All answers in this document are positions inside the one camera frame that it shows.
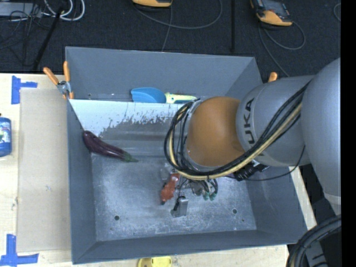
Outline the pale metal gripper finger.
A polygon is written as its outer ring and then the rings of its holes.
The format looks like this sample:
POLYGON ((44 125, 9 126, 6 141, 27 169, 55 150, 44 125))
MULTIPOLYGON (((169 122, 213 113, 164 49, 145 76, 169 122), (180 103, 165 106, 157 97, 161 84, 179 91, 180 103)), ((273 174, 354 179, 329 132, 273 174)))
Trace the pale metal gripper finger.
POLYGON ((187 215, 189 200, 185 196, 179 196, 171 210, 172 217, 182 217, 187 215))

